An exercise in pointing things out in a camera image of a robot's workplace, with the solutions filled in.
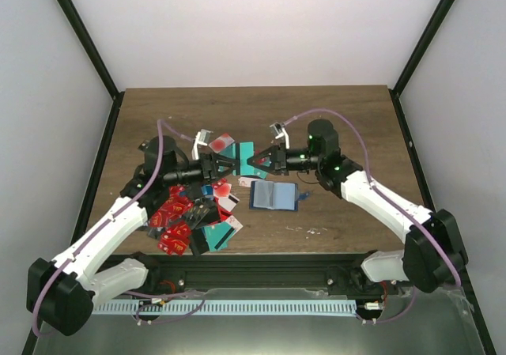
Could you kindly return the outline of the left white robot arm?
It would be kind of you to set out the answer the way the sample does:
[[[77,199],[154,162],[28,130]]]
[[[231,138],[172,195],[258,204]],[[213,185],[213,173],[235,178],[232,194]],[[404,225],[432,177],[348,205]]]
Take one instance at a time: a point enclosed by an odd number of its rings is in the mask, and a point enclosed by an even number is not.
[[[154,294],[162,277],[139,260],[128,258],[110,270],[99,269],[161,208],[171,187],[211,184],[239,165],[237,159],[217,153],[200,153],[190,161],[167,135],[145,141],[139,149],[144,161],[109,211],[65,251],[51,260],[38,258],[28,268],[26,306],[33,314],[35,335],[41,335],[39,323],[44,321],[71,336],[86,324],[95,307],[114,297],[133,289]]]

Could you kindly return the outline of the teal card carried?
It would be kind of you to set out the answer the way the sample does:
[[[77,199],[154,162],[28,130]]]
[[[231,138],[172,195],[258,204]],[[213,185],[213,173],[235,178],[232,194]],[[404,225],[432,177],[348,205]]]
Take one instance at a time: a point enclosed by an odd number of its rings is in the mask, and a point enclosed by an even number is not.
[[[255,155],[254,142],[236,142],[232,145],[232,158],[236,160],[234,176],[255,176],[255,167],[247,162]]]

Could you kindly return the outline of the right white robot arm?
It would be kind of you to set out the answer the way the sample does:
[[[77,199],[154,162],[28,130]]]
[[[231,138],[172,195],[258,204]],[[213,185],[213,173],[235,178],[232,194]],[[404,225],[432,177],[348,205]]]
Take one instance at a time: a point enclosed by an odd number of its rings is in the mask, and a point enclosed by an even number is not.
[[[338,132],[327,119],[308,124],[303,149],[289,148],[283,125],[272,129],[283,141],[248,158],[250,166],[277,176],[314,172],[323,189],[369,213],[401,240],[401,251],[374,251],[352,272],[357,292],[368,294],[381,281],[408,281],[424,293],[461,286],[468,257],[451,213],[410,202],[373,179],[367,164],[342,153]]]

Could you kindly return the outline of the blue leather card holder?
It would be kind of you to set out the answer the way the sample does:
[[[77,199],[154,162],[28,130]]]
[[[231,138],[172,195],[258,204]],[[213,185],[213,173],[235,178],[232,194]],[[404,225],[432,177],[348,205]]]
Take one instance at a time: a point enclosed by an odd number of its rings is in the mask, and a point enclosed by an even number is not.
[[[300,192],[297,183],[259,179],[251,183],[249,207],[252,210],[298,211],[299,202],[309,196],[309,192]]]

